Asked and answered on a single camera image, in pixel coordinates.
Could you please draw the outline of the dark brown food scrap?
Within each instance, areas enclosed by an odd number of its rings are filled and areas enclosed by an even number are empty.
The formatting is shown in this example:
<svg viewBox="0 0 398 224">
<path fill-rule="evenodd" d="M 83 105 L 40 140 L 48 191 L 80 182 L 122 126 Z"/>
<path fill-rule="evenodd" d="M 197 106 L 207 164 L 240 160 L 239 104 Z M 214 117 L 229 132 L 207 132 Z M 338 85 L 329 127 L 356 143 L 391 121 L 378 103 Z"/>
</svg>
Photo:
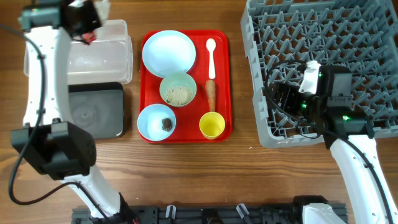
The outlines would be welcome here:
<svg viewBox="0 0 398 224">
<path fill-rule="evenodd" d="M 172 128 L 173 128 L 172 120 L 170 118 L 164 118 L 162 120 L 162 130 L 170 132 Z"/>
</svg>

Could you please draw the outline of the mint green bowl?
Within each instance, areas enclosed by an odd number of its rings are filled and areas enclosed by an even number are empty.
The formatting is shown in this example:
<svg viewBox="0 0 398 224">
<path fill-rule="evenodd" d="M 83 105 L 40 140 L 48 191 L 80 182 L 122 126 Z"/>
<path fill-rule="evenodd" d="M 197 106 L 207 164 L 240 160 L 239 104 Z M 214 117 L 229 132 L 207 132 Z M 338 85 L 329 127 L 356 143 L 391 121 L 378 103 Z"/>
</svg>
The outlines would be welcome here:
<svg viewBox="0 0 398 224">
<path fill-rule="evenodd" d="M 195 80 L 190 75 L 188 75 L 186 73 L 175 73 L 175 74 L 165 77 L 161 81 L 160 87 L 159 87 L 159 93 L 160 93 L 161 98 L 165 101 L 165 92 L 166 92 L 167 88 L 169 88 L 170 86 L 180 86 L 180 85 L 186 85 L 192 89 L 193 98 L 189 102 L 189 103 L 191 103 L 197 93 L 197 84 L 196 84 Z"/>
</svg>

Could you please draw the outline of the red snack wrapper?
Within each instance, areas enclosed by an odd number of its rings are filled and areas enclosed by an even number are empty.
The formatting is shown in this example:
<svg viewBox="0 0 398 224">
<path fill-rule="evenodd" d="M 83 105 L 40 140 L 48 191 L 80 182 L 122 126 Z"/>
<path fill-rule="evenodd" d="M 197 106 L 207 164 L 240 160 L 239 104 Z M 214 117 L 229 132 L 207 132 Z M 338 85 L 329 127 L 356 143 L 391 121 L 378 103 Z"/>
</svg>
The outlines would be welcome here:
<svg viewBox="0 0 398 224">
<path fill-rule="evenodd" d="M 81 38 L 84 44 L 90 45 L 96 40 L 96 34 L 94 32 L 85 33 Z"/>
</svg>

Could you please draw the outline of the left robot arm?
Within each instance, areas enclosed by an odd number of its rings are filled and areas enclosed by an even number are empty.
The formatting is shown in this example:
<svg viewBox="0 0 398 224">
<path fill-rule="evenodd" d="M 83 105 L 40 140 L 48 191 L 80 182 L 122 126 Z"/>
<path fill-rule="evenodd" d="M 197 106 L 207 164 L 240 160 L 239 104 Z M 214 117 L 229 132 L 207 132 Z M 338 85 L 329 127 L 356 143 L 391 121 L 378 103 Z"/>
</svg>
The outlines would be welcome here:
<svg viewBox="0 0 398 224">
<path fill-rule="evenodd" d="M 92 135 L 76 126 L 69 104 L 67 63 L 74 40 L 88 45 L 108 11 L 95 1 L 32 1 L 14 35 L 29 56 L 29 95 L 22 128 L 11 132 L 19 153 L 39 174 L 70 187 L 89 208 L 92 223 L 138 223 L 123 196 L 96 165 Z"/>
</svg>

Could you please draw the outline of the white rice grains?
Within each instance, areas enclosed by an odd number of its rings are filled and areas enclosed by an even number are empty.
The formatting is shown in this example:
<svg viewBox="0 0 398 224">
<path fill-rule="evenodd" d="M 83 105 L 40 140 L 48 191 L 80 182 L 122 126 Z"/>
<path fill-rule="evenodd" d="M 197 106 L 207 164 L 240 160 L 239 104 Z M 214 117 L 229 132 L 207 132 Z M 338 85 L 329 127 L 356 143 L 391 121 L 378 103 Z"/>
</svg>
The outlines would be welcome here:
<svg viewBox="0 0 398 224">
<path fill-rule="evenodd" d="M 165 101 L 172 106 L 183 106 L 193 98 L 193 91 L 189 86 L 170 86 L 165 92 Z"/>
</svg>

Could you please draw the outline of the small light blue bowl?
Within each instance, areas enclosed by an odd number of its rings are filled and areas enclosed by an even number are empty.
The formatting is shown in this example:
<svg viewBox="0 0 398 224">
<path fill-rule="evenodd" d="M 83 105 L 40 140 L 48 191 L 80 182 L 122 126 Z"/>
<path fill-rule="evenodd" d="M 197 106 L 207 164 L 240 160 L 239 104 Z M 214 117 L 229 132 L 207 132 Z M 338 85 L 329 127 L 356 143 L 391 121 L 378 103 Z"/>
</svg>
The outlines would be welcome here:
<svg viewBox="0 0 398 224">
<path fill-rule="evenodd" d="M 163 120 L 169 120 L 168 130 L 163 129 Z M 152 104 L 145 107 L 137 119 L 137 127 L 143 138 L 150 141 L 163 141 L 170 137 L 177 126 L 175 113 L 166 105 Z"/>
</svg>

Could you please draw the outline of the yellow plastic cup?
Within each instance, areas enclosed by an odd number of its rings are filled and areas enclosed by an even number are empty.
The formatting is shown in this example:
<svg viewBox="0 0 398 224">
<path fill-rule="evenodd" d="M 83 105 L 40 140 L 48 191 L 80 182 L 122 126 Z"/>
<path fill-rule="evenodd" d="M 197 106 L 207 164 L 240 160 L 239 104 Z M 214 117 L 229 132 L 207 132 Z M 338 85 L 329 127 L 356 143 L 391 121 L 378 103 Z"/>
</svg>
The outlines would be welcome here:
<svg viewBox="0 0 398 224">
<path fill-rule="evenodd" d="M 226 123 L 221 114 L 207 112 L 200 118 L 199 127 L 205 138 L 216 139 L 224 131 Z"/>
</svg>

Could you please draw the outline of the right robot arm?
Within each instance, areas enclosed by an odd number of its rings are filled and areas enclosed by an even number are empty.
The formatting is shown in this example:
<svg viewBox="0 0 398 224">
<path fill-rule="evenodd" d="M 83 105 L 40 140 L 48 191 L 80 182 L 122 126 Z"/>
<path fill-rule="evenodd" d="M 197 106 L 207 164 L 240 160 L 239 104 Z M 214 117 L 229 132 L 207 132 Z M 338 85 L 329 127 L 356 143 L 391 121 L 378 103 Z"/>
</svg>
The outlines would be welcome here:
<svg viewBox="0 0 398 224">
<path fill-rule="evenodd" d="M 300 86 L 276 83 L 267 98 L 277 110 L 323 136 L 338 164 L 357 223 L 397 223 L 397 207 L 377 156 L 366 113 L 353 111 L 350 69 L 304 66 Z"/>
</svg>

